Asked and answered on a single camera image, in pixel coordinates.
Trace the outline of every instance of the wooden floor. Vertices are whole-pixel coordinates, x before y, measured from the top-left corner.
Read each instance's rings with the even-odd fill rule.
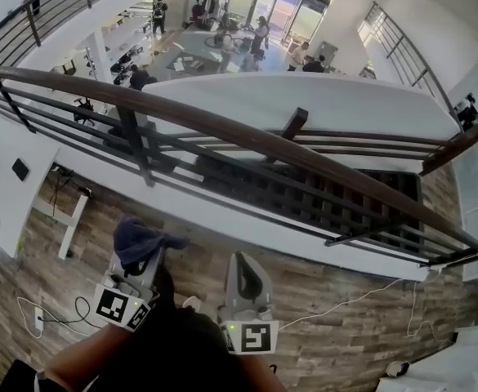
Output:
[[[446,216],[457,220],[458,196],[454,182],[451,189],[451,179],[450,169],[430,176],[424,193],[427,204],[435,209],[444,207]],[[74,238],[72,258],[57,258],[57,241],[64,228],[37,211],[29,218],[19,258],[12,260],[0,252],[0,380],[13,359],[40,368],[54,353],[81,338],[50,323],[40,340],[32,338],[23,326],[16,297],[40,303],[63,319],[76,318],[75,297],[92,297],[109,262],[112,231],[123,214],[139,216],[150,226],[190,237],[191,243],[184,251],[171,251],[167,257],[179,302],[197,295],[219,305],[228,258],[238,249],[256,258],[272,277],[275,317],[283,323],[322,313],[391,282],[224,238],[159,215],[80,178],[76,181],[91,187],[96,198],[85,209]],[[42,188],[44,198],[51,197],[54,184],[54,178],[48,177]],[[68,185],[59,193],[56,204],[71,213],[77,198],[78,193]],[[445,271],[427,285],[418,284],[417,291],[412,331],[428,319],[437,337],[447,340],[456,327],[478,321],[478,282],[462,284],[459,269]],[[279,366],[277,374],[291,391],[373,391],[391,360],[419,359],[449,344],[435,342],[429,327],[415,337],[406,336],[412,303],[413,283],[399,282],[323,318],[295,323],[280,332],[277,353],[269,360]],[[33,307],[23,304],[23,308],[33,328]],[[81,332],[94,331],[84,323],[73,325]]]

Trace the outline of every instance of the black cable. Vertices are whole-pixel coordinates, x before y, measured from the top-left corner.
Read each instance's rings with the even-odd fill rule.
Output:
[[[83,301],[86,302],[86,305],[88,307],[88,311],[85,313],[85,315],[82,315],[79,310],[78,310],[78,306],[77,306],[77,302],[79,299],[82,299]],[[92,310],[92,308],[90,307],[90,302],[87,301],[87,299],[83,296],[77,296],[75,298],[75,312],[77,313],[77,315],[79,317],[81,317],[80,319],[76,319],[74,321],[64,321],[62,319],[42,319],[43,322],[45,323],[63,323],[63,324],[68,324],[68,323],[81,323],[82,321],[84,321],[85,323],[87,323],[88,325],[90,325],[91,327],[94,327],[94,328],[99,328],[101,329],[101,327],[97,327],[96,325],[90,323],[89,321],[86,320],[87,316],[90,314],[90,311]]]

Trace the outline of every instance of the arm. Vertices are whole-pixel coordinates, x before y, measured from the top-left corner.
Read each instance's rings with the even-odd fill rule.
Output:
[[[254,392],[286,392],[262,356],[247,355],[238,359]]]
[[[46,377],[69,392],[83,390],[131,335],[124,328],[108,324],[56,355],[45,368]]]

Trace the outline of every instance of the wall outlet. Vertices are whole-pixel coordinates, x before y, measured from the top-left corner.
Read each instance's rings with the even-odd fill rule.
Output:
[[[40,331],[44,331],[44,311],[35,307],[35,327]]]

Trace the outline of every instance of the table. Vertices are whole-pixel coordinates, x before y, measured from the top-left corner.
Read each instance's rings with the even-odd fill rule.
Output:
[[[193,58],[193,60],[186,61],[186,60],[184,60],[186,57]],[[179,61],[177,61],[179,58],[182,59],[182,61],[180,61],[180,62],[184,66],[184,69],[182,71],[176,71],[175,66],[174,66],[175,63],[179,62]],[[201,69],[191,68],[190,65],[194,61],[202,62],[203,67]],[[220,61],[210,60],[208,58],[204,58],[203,56],[197,56],[197,55],[194,55],[194,54],[190,54],[188,52],[181,51],[175,57],[175,59],[166,66],[166,68],[170,71],[175,71],[176,73],[184,73],[184,74],[193,75],[193,76],[201,76],[201,75],[216,74],[217,71],[219,70],[220,65],[221,65]]]
[[[58,150],[57,142],[0,117],[0,248],[8,256],[15,257],[17,254],[32,207],[49,216],[53,213],[53,205],[40,199],[38,192]],[[29,169],[25,181],[20,181],[11,169],[18,158]],[[68,226],[59,250],[59,257],[63,260],[87,199],[87,196],[81,196],[72,216],[59,209],[53,216],[53,219]]]

